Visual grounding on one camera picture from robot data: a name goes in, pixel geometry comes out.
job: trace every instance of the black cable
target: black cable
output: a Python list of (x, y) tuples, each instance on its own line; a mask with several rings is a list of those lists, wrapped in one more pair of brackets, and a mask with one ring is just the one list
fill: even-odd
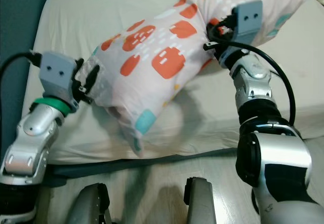
[(25, 57), (28, 60), (32, 62), (35, 66), (39, 67), (41, 64), (41, 58), (42, 55), (40, 53), (17, 53), (11, 57), (9, 57), (6, 61), (4, 61), (0, 67), (0, 142), (2, 142), (2, 118), (3, 118), (3, 113), (2, 113), (2, 102), (1, 102), (1, 83), (2, 79), (4, 76), (4, 73), (6, 69), (9, 67), (9, 65), (14, 62), (16, 59)]
[(258, 213), (258, 215), (260, 214), (259, 213), (259, 207), (257, 205), (257, 202), (255, 201), (255, 195), (254, 195), (254, 191), (252, 190), (251, 191), (251, 200), (252, 200), (252, 204), (253, 204), (253, 207), (255, 209), (255, 211)]
[[(216, 29), (216, 28), (218, 28), (220, 26), (221, 26), (221, 24), (215, 25), (211, 30), (211, 34), (213, 34), (214, 29)], [(217, 42), (219, 44), (226, 45), (226, 46), (233, 46), (233, 47), (247, 49), (249, 51), (252, 51), (252, 52), (260, 55), (262, 58), (264, 58), (274, 68), (274, 70), (278, 73), (279, 77), (282, 79), (282, 81), (283, 81), (283, 83), (284, 83), (284, 85), (286, 87), (287, 93), (288, 93), (289, 105), (290, 105), (289, 123), (290, 123), (291, 126), (293, 126), (294, 123), (295, 123), (295, 117), (296, 117), (296, 105), (295, 105), (294, 92), (293, 92), (293, 88), (292, 88), (286, 74), (280, 68), (280, 66), (269, 55), (267, 55), (265, 52), (261, 51), (260, 49), (255, 48), (253, 46), (243, 44), (243, 43), (237, 43), (237, 42), (231, 42), (231, 41), (223, 40), (223, 39), (220, 39), (220, 38), (218, 38), (216, 36), (213, 36), (212, 41)]]

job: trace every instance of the bed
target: bed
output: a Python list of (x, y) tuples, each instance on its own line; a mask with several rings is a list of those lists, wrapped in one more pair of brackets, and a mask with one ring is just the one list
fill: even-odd
[[(87, 59), (100, 42), (176, 1), (47, 0), (34, 50), (52, 50)], [(324, 135), (323, 22), (323, 6), (308, 0), (275, 39), (260, 47), (280, 64), (291, 81), (297, 106), (295, 126), (305, 139)], [(280, 112), (288, 118), (288, 97), (281, 80), (274, 77), (271, 85)], [(42, 91), (38, 69), (31, 67), (23, 115)], [(51, 148), (48, 172), (63, 178), (80, 177), (210, 156), (218, 150), (236, 147), (239, 122), (234, 95), (228, 71), (210, 64), (176, 96), (144, 137), (145, 154), (141, 160), (125, 142), (114, 118), (102, 108), (81, 103), (78, 112), (69, 115), (60, 129)]]

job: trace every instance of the floor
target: floor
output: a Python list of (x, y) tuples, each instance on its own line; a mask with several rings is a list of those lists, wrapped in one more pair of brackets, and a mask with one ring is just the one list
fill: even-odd
[[(308, 192), (324, 206), (324, 137), (308, 140), (307, 146), (313, 159)], [(102, 182), (108, 187), (111, 217), (118, 224), (185, 224), (187, 206), (183, 193), (186, 180), (200, 176), (213, 185), (217, 224), (260, 223), (251, 204), (251, 187), (236, 175), (235, 160), (236, 151), (229, 150), (216, 157), (71, 179), (67, 185), (49, 191), (47, 221), (48, 224), (64, 223), (79, 191)]]

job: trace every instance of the pillow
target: pillow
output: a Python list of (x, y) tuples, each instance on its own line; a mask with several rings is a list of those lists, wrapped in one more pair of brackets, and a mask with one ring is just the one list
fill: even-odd
[[(143, 19), (101, 43), (76, 78), (85, 82), (100, 71), (89, 96), (118, 119), (133, 151), (141, 156), (141, 137), (172, 98), (205, 64), (213, 51), (206, 25), (216, 24), (237, 4), (253, 0), (179, 0), (160, 15)], [(275, 37), (305, 0), (262, 0), (262, 27), (254, 46)]]

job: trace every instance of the green ring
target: green ring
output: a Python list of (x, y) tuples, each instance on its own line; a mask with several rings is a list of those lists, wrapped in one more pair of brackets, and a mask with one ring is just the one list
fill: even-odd
[(52, 97), (37, 98), (34, 103), (51, 106), (63, 113), (65, 117), (71, 112), (71, 108), (65, 102)]

